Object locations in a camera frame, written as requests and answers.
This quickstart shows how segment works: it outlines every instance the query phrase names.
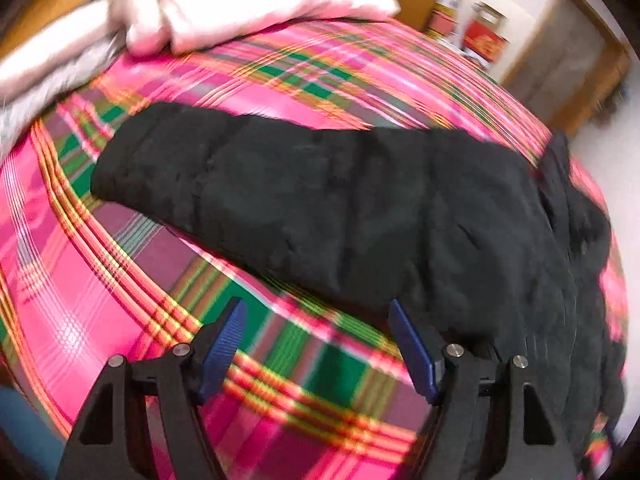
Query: bed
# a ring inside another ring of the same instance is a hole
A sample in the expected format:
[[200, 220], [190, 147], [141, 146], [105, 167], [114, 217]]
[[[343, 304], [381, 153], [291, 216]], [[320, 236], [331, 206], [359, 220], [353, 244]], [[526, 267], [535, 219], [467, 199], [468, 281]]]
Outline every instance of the bed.
[[[0, 169], [2, 354], [58, 436], [109, 356], [159, 356], [239, 296], [250, 312], [241, 351], [202, 412], [228, 477], [404, 478], [431, 408], [384, 332], [89, 193], [114, 130], [161, 100], [314, 128], [456, 126], [533, 162], [549, 131], [482, 71], [401, 23], [293, 22], [181, 57], [122, 54], [48, 108]], [[588, 174], [576, 162], [572, 171], [604, 208]], [[624, 339], [615, 244], [601, 284], [612, 338]], [[148, 408], [168, 479], [158, 406]], [[605, 422], [594, 428], [595, 463], [608, 454]]]

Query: metal screw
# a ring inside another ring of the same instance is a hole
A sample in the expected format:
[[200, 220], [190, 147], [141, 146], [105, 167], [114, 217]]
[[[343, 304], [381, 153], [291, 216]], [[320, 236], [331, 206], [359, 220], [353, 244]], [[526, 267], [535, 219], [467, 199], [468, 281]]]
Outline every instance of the metal screw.
[[527, 361], [527, 358], [524, 357], [524, 355], [516, 355], [513, 358], [513, 364], [515, 364], [518, 368], [526, 368], [527, 366], [529, 366], [529, 361]]
[[187, 343], [180, 343], [174, 346], [174, 355], [177, 357], [184, 357], [191, 351], [191, 347]]
[[465, 349], [462, 346], [455, 343], [447, 345], [447, 354], [451, 357], [460, 357], [463, 353], [465, 353]]
[[122, 366], [122, 364], [124, 363], [124, 357], [120, 354], [112, 355], [111, 357], [109, 357], [107, 363], [111, 368], [117, 368], [118, 366]]

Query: black jacket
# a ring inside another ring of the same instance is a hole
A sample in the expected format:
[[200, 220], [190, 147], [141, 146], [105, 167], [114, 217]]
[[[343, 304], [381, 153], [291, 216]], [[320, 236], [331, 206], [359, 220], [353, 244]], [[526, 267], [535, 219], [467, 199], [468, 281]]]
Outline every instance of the black jacket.
[[446, 338], [527, 356], [577, 460], [598, 410], [622, 410], [598, 284], [610, 227], [570, 183], [564, 137], [534, 170], [461, 130], [154, 104], [116, 132], [92, 192], [254, 272], [371, 310], [398, 297]]

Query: folded cloth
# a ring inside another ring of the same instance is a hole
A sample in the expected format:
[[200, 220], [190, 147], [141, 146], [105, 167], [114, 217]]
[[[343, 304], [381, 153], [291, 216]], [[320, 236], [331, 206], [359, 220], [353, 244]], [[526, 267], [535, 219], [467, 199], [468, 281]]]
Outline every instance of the folded cloth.
[[116, 132], [91, 189], [259, 274], [377, 312], [398, 297], [447, 339], [525, 355], [579, 460], [598, 410], [620, 414], [624, 348], [598, 283], [609, 223], [568, 171], [564, 137], [535, 171], [461, 130], [153, 104]]
[[44, 108], [60, 94], [74, 90], [104, 72], [124, 47], [124, 32], [101, 38], [4, 104], [0, 108], [0, 166], [22, 131]]
[[107, 0], [95, 0], [50, 23], [0, 61], [0, 100], [12, 101], [88, 46], [117, 30], [110, 22]]

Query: door frame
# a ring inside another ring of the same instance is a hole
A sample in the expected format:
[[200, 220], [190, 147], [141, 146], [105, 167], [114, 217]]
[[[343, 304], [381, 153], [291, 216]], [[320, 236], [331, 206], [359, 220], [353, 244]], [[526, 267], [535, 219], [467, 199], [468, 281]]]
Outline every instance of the door frame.
[[[521, 56], [511, 65], [502, 86], [507, 86], [522, 67], [525, 60], [540, 44], [543, 31], [563, 0], [553, 0], [537, 31]], [[629, 68], [628, 44], [622, 43], [604, 19], [586, 0], [569, 0], [590, 20], [606, 41], [600, 57], [587, 72], [582, 84], [564, 105], [547, 121], [546, 126], [573, 136], [593, 115], [599, 103], [604, 101], [626, 75]]]

